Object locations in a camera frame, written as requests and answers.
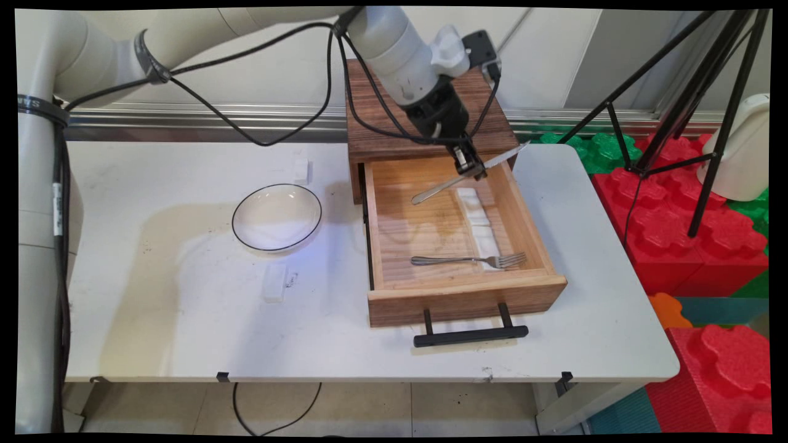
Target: bowl rim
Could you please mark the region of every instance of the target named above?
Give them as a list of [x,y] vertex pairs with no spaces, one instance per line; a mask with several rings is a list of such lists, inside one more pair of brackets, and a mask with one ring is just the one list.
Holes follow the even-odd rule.
[[[306,236],[304,236],[301,240],[296,241],[294,244],[289,244],[288,246],[285,246],[285,247],[282,247],[282,248],[276,248],[276,249],[256,248],[256,247],[248,244],[247,242],[241,240],[241,237],[238,236],[238,233],[236,232],[236,214],[238,213],[238,209],[241,207],[241,205],[243,205],[243,202],[247,201],[247,199],[249,197],[253,196],[254,194],[257,194],[258,192],[262,191],[263,189],[273,188],[274,186],[294,186],[296,188],[301,188],[301,189],[309,192],[314,197],[314,199],[318,202],[318,209],[320,210],[320,214],[318,215],[318,222],[314,224],[314,228],[312,228],[312,230]],[[296,246],[297,244],[299,244],[302,241],[304,241],[307,238],[309,238],[309,236],[311,236],[312,233],[314,233],[314,231],[318,228],[318,226],[320,225],[320,222],[322,221],[322,219],[323,219],[323,204],[320,203],[320,199],[318,198],[318,196],[315,195],[314,192],[310,191],[309,188],[306,188],[304,186],[301,186],[300,184],[294,184],[294,183],[276,183],[276,184],[269,184],[268,186],[263,186],[262,188],[257,189],[255,191],[251,192],[246,197],[244,197],[243,200],[241,200],[240,203],[238,203],[238,206],[236,206],[236,209],[232,212],[232,220],[231,220],[230,225],[232,226],[232,233],[233,233],[233,235],[235,235],[236,239],[238,239],[238,241],[241,242],[242,244],[244,244],[245,246],[247,246],[249,248],[252,248],[252,249],[255,249],[256,251],[273,252],[273,251],[282,251],[283,249],[287,249],[287,248],[292,248],[293,246]]]

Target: wooden box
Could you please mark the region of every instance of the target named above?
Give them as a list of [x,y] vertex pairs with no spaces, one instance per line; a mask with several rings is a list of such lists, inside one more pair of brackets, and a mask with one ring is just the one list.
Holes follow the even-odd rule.
[[[484,160],[491,155],[482,156]],[[370,324],[394,326],[546,311],[567,285],[542,244],[509,165],[488,169],[481,181],[464,180],[424,203],[411,197],[455,177],[446,158],[364,164],[374,289],[368,294]],[[506,270],[484,271],[476,262],[414,266],[412,256],[475,256],[470,226],[457,187],[475,188],[501,255],[525,252],[527,260]]]
[[[348,75],[359,116],[370,125],[395,132],[357,60],[348,61]],[[418,134],[380,81],[374,80],[400,124],[410,134]],[[478,69],[452,84],[468,109],[468,128],[473,128],[490,87]],[[455,188],[476,188],[501,255],[525,252],[528,259],[520,266],[487,272],[474,262],[413,266],[411,257],[415,255],[476,255],[456,191],[450,188],[417,206],[411,204],[414,195],[457,176],[452,157],[443,146],[371,132],[353,118],[349,106],[347,114],[354,203],[363,203],[366,194],[374,284],[368,294],[372,326],[420,323],[425,309],[433,321],[444,321],[497,316],[500,302],[506,302],[512,314],[550,308],[567,280],[556,275],[509,164],[488,169],[484,180],[465,180]],[[497,100],[492,101],[474,136],[474,145],[484,160],[518,145]]]

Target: red foam block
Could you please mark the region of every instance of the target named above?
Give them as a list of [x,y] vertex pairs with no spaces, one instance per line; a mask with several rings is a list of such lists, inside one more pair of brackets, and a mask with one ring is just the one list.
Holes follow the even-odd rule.
[[[703,184],[697,179],[695,169],[686,167],[672,169],[653,177],[657,183],[667,189],[668,204],[680,214],[689,212],[689,216],[692,217],[703,188]],[[712,192],[706,202],[706,210],[719,209],[726,201],[725,197]]]
[[[636,141],[635,147],[645,152],[646,148],[649,147],[649,144],[653,139],[654,134],[650,134],[645,139]],[[698,148],[697,145],[693,145],[686,137],[679,137],[677,139],[673,139],[672,137],[668,138],[662,147],[660,156],[654,161],[652,169],[661,168],[662,166],[668,166],[676,162],[683,162],[684,160],[695,158],[701,155],[702,148],[703,145],[700,145],[700,148]],[[700,163],[695,163],[685,167],[687,169],[696,169],[699,165]]]
[[663,432],[771,434],[769,342],[747,326],[666,329],[681,369],[646,392]]
[[695,250],[703,266],[674,289],[673,296],[728,297],[769,267],[764,254],[768,239],[753,229],[752,220],[735,210],[706,211],[697,239]]
[[[623,240],[637,176],[618,168],[595,174],[591,181]],[[667,205],[666,196],[667,190],[653,178],[643,180],[630,218],[626,253],[646,293],[673,291],[703,264],[695,239],[686,236],[689,222]]]

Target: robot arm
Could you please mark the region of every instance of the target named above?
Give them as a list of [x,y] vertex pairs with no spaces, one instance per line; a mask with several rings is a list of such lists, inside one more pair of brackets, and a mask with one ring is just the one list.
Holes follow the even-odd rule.
[[[175,68],[189,58],[272,24],[317,20],[353,12],[348,35],[357,51],[424,137],[460,139],[447,146],[458,173],[481,160],[466,135],[468,113],[452,77],[492,59],[466,53],[453,27],[427,45],[397,6],[165,9],[143,35],[116,42],[74,11],[17,9],[17,117],[19,133],[19,334],[16,432],[48,432],[55,389],[54,354],[58,277],[53,251],[52,170],[54,123],[33,107],[54,95],[73,101],[95,91],[149,77],[149,54]],[[147,52],[139,54],[143,39]],[[118,100],[133,89],[94,99],[92,106]],[[483,167],[476,178],[485,175]],[[72,195],[79,202],[78,193]],[[81,217],[73,208],[72,221]],[[69,250],[76,253],[80,226]]]

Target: tripod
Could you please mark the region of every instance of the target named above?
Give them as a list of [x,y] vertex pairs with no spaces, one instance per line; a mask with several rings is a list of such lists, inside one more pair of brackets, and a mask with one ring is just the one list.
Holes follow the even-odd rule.
[[715,11],[704,11],[701,13],[701,15],[699,15],[695,20],[688,24],[686,28],[684,28],[673,39],[671,39],[667,45],[654,54],[643,66],[641,66],[640,69],[638,69],[634,74],[632,74],[632,76],[626,79],[624,83],[622,83],[610,95],[608,95],[608,97],[606,97],[602,103],[600,103],[587,116],[585,116],[585,118],[577,123],[565,136],[561,138],[561,140],[558,141],[558,143],[566,143],[574,134],[578,133],[583,127],[591,122],[591,120],[599,115],[602,110],[607,109],[610,115],[611,123],[613,125],[613,130],[615,131],[616,139],[619,142],[619,147],[621,148],[621,153],[624,158],[624,169],[632,173],[636,173],[641,179],[645,179],[646,177],[649,177],[655,173],[662,173],[671,169],[681,168],[687,165],[709,160],[710,163],[708,165],[708,172],[706,173],[703,187],[701,189],[701,194],[698,197],[697,205],[695,206],[695,212],[693,213],[692,221],[689,224],[689,232],[687,233],[687,236],[695,237],[697,235],[697,230],[701,225],[701,219],[703,218],[703,213],[706,209],[708,197],[712,193],[712,186],[717,174],[717,169],[719,168],[719,163],[722,161],[725,145],[728,141],[728,136],[730,135],[730,128],[733,125],[734,118],[736,117],[736,111],[738,109],[739,103],[742,100],[744,87],[747,84],[749,73],[752,70],[758,45],[760,44],[760,39],[764,34],[764,28],[766,27],[769,9],[758,9],[753,26],[745,33],[745,36],[746,34],[750,34],[749,41],[747,42],[747,49],[745,51],[744,58],[742,59],[742,63],[739,66],[738,75],[736,76],[736,81],[733,86],[733,91],[730,94],[730,100],[728,101],[728,105],[725,110],[725,117],[723,118],[723,123],[719,128],[719,136],[717,137],[714,151],[696,158],[690,158],[688,160],[676,162],[672,165],[663,166],[657,169],[651,169],[651,166],[662,151],[662,148],[668,137],[674,137],[677,139],[681,136],[684,128],[695,112],[695,109],[701,102],[704,94],[709,89],[709,87],[711,87],[714,80],[723,70],[723,67],[727,63],[730,56],[738,47],[736,38],[742,33],[742,29],[745,27],[747,20],[755,12],[756,10],[754,9],[743,9],[733,12],[733,14],[728,19],[728,22],[725,24],[723,30],[712,44],[711,49],[709,49],[708,53],[704,56],[703,61],[701,61],[695,73],[689,79],[689,82],[677,98],[676,102],[662,118],[660,126],[657,128],[656,133],[654,134],[654,138],[636,165],[632,165],[629,153],[626,151],[624,137],[621,133],[621,127],[619,125],[618,118],[615,115],[613,101],[617,99],[624,91],[626,91],[626,89],[632,86],[632,84],[639,80],[643,74],[648,72],[654,65],[656,65],[657,62],[662,60],[665,55],[677,47],[684,39],[686,39],[688,35],[692,34],[692,32],[701,26],[701,24],[703,24],[709,17],[711,17]]

